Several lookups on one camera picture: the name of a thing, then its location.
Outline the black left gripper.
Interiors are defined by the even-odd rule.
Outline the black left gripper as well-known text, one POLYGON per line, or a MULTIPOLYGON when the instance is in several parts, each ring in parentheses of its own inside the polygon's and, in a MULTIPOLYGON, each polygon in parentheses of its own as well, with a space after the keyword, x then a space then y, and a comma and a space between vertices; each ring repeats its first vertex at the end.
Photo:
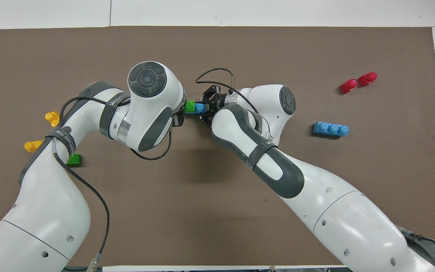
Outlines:
POLYGON ((183 125, 185 120, 185 107, 180 108, 180 113, 173 114, 172 126, 180 127, 183 125))

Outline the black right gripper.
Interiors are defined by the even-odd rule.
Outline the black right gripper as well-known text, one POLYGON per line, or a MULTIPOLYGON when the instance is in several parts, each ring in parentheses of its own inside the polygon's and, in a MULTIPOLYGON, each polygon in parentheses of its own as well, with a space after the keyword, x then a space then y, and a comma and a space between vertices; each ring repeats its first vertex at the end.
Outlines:
POLYGON ((208 104, 208 110, 199 114, 199 119, 204 124, 212 124, 212 119, 216 112, 225 106, 225 99, 228 94, 221 94, 221 87, 218 85, 210 86, 203 93, 202 102, 208 104))

